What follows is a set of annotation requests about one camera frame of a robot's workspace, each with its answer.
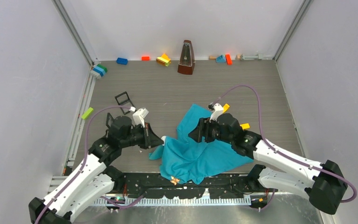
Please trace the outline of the white round brooch backing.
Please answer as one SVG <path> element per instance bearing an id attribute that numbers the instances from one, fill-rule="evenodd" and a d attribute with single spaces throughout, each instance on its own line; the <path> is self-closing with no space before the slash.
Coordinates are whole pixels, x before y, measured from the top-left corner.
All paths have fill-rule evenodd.
<path id="1" fill-rule="evenodd" d="M 165 146 L 165 144 L 166 144 L 166 136 L 162 136 L 162 137 L 161 137 L 161 140 L 163 141 L 162 146 Z"/>

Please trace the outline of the turquoise t-shirt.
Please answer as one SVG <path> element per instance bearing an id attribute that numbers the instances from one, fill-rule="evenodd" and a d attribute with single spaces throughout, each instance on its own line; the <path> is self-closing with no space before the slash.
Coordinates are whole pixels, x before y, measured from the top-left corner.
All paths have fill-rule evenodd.
<path id="1" fill-rule="evenodd" d="M 210 117 L 211 112 L 193 104 L 177 126 L 177 138 L 167 136 L 165 143 L 149 154 L 150 160 L 161 160 L 160 174 L 179 184 L 192 181 L 200 184 L 206 177 L 218 175 L 253 159 L 237 154 L 231 145 L 222 141 L 197 143 L 188 134 L 200 118 Z"/>

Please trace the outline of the orange copper brooch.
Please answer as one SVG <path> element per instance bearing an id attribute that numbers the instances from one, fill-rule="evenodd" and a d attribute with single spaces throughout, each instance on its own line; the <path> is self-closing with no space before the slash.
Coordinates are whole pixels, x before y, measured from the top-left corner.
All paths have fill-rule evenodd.
<path id="1" fill-rule="evenodd" d="M 171 182 L 173 185 L 177 185 L 177 184 L 180 182 L 180 179 L 175 178 L 174 176 L 171 176 L 170 182 Z"/>

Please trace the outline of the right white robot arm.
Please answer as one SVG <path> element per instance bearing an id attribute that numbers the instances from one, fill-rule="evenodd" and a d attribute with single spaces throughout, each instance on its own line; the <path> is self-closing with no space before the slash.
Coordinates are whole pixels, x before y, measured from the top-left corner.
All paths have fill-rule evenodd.
<path id="1" fill-rule="evenodd" d="M 261 135 L 244 130 L 231 114 L 216 120 L 200 118 L 188 135 L 195 142 L 215 140 L 231 145 L 241 156 L 268 163 L 279 170 L 255 165 L 247 179 L 252 191 L 278 189 L 307 199 L 318 210 L 334 215 L 348 188 L 339 165 L 312 161 L 272 144 Z"/>

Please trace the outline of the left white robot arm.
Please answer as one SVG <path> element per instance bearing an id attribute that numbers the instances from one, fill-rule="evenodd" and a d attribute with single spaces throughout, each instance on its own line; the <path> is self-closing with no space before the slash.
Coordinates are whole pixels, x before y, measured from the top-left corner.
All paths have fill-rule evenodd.
<path id="1" fill-rule="evenodd" d="M 106 118 L 107 130 L 87 152 L 87 157 L 43 199 L 35 197 L 28 205 L 33 224 L 70 224 L 92 202 L 124 189 L 125 175 L 112 166 L 124 148 L 150 149 L 164 144 L 149 123 L 132 124 L 127 116 Z"/>

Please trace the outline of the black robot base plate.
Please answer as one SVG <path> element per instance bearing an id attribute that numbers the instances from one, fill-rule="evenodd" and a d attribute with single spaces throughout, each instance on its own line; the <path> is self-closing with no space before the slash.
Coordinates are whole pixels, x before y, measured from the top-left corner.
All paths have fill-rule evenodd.
<path id="1" fill-rule="evenodd" d="M 160 173 L 123 173 L 113 190 L 101 198 L 108 208 L 132 206 L 248 205 L 265 207 L 275 189 L 267 189 L 247 174 L 219 174 L 200 184 L 173 185 Z"/>

